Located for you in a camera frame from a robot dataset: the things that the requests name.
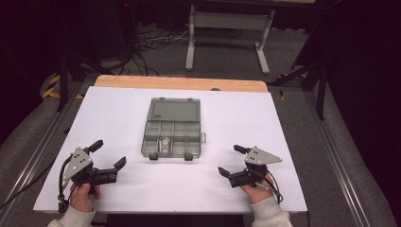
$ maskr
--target metal rod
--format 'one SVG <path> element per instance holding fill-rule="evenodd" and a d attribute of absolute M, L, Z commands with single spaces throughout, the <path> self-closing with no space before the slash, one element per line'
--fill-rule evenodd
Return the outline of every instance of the metal rod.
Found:
<path fill-rule="evenodd" d="M 323 140 L 326 144 L 328 159 L 336 173 L 337 180 L 340 183 L 340 187 L 342 189 L 342 193 L 346 198 L 348 205 L 350 207 L 351 213 L 354 217 L 355 223 L 357 226 L 370 227 L 371 224 L 367 219 L 365 212 L 363 211 L 362 205 L 359 202 L 359 198 L 357 197 L 357 192 L 354 188 L 351 179 L 348 177 L 348 173 L 345 170 L 344 165 L 342 164 L 341 158 L 339 156 L 339 152 L 334 144 L 333 138 L 325 125 L 324 121 L 321 121 L 318 113 L 315 111 L 316 100 L 312 93 L 304 92 L 304 96 L 307 102 L 309 109 L 312 112 L 313 118 L 315 119 L 319 131 L 323 136 Z"/>

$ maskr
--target metal stand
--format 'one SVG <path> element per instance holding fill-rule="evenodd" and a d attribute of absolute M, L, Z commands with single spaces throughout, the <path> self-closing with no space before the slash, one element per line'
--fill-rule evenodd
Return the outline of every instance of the metal stand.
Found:
<path fill-rule="evenodd" d="M 274 10 L 269 15 L 243 15 L 230 13 L 212 13 L 212 12 L 196 12 L 195 6 L 191 6 L 189 16 L 189 43 L 186 54 L 185 70 L 191 71 L 194 64 L 195 55 L 195 27 L 213 27 L 213 28 L 231 28 L 231 29 L 247 29 L 262 30 L 262 37 L 259 43 L 256 43 L 255 50 L 259 59 L 263 74 L 270 72 L 268 63 L 266 62 L 265 47 L 266 40 L 273 20 Z"/>
<path fill-rule="evenodd" d="M 312 91 L 315 84 L 319 82 L 319 91 L 318 91 L 318 100 L 316 102 L 316 111 L 318 112 L 319 118 L 324 120 L 323 117 L 323 104 L 324 104 L 324 93 L 325 93 L 325 86 L 327 82 L 327 74 L 323 67 L 323 61 L 318 61 L 311 63 L 307 66 L 304 66 L 294 72 L 286 75 L 285 77 L 278 79 L 274 82 L 267 83 L 268 86 L 280 86 L 285 82 L 288 82 L 292 79 L 295 79 L 302 74 L 307 73 L 306 78 L 301 84 L 301 88 L 303 91 Z"/>

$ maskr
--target dark background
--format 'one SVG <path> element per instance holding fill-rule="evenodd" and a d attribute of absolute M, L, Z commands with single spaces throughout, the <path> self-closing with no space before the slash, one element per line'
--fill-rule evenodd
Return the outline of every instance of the dark background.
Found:
<path fill-rule="evenodd" d="M 0 144 L 41 103 L 40 87 L 58 71 L 63 46 L 94 61 L 127 54 L 124 50 L 131 36 L 127 34 L 128 19 L 120 13 L 124 2 L 98 2 L 93 8 L 89 0 L 0 2 Z M 325 66 L 328 83 L 363 160 L 400 224 L 401 218 L 396 214 L 401 214 L 397 181 L 401 175 L 401 16 L 395 2 L 343 1 L 334 8 L 353 13 L 343 17 L 325 15 L 319 21 L 316 15 L 281 9 L 276 11 L 273 26 L 311 32 L 294 64 L 306 65 L 335 49 Z M 316 2 L 319 6 L 331 4 L 332 1 Z M 129 7 L 144 25 L 156 23 L 162 29 L 183 28 L 189 15 L 189 6 L 185 5 Z M 103 20 L 91 20 L 91 15 L 98 16 L 102 10 Z M 100 30 L 98 25 L 104 22 L 109 23 Z M 67 33 L 64 43 L 60 40 L 63 32 Z M 105 39 L 95 39 L 97 32 Z M 115 39 L 114 45 L 106 46 L 104 41 L 110 39 Z"/>

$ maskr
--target white stand leg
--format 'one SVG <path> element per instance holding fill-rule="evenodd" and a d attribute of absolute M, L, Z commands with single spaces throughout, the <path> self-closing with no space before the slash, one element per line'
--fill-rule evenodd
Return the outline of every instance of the white stand leg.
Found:
<path fill-rule="evenodd" d="M 194 65 L 194 54 L 195 54 L 195 6 L 191 6 L 191 14 L 189 15 L 189 43 L 188 52 L 186 53 L 185 70 L 191 71 Z"/>
<path fill-rule="evenodd" d="M 265 53 L 262 50 L 259 50 L 259 43 L 254 44 L 256 49 L 257 58 L 259 59 L 260 67 L 262 68 L 262 73 L 267 75 L 270 73 L 268 62 L 266 61 Z"/>
<path fill-rule="evenodd" d="M 263 52 L 263 48 L 265 47 L 265 43 L 266 43 L 266 40 L 269 35 L 273 17 L 274 17 L 274 10 L 271 10 L 269 12 L 269 17 L 267 17 L 266 23 L 263 26 L 262 38 L 260 40 L 260 43 L 254 44 L 254 47 L 256 49 L 257 58 L 259 59 L 260 67 L 262 68 L 262 73 L 266 74 L 266 75 L 270 73 L 270 70 L 268 67 L 268 63 L 266 62 L 266 57 L 265 57 L 265 53 Z"/>

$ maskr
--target gray plastic box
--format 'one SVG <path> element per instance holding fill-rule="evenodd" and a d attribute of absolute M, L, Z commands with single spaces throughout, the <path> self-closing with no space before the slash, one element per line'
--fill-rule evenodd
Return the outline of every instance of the gray plastic box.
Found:
<path fill-rule="evenodd" d="M 142 154 L 150 160 L 201 156 L 201 101 L 154 97 L 150 102 Z"/>

